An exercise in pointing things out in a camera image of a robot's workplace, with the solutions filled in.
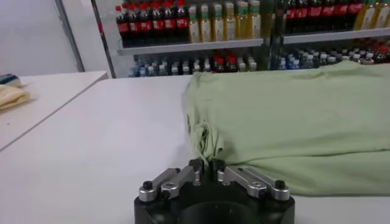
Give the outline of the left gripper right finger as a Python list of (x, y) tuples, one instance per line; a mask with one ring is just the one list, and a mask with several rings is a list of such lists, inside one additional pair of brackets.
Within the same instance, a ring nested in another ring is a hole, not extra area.
[(268, 195), (277, 201), (290, 199), (290, 190), (285, 181), (272, 180), (253, 168), (227, 166), (221, 159), (212, 159), (211, 168), (218, 183), (225, 186), (236, 183), (251, 197), (261, 199)]

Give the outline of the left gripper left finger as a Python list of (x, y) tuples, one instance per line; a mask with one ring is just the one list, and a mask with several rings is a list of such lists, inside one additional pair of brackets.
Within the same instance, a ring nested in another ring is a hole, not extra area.
[(149, 203), (155, 201), (158, 196), (176, 198), (186, 183), (200, 186), (203, 174), (204, 161), (200, 158), (191, 159), (182, 169), (168, 168), (153, 180), (145, 181), (138, 190), (138, 199)]

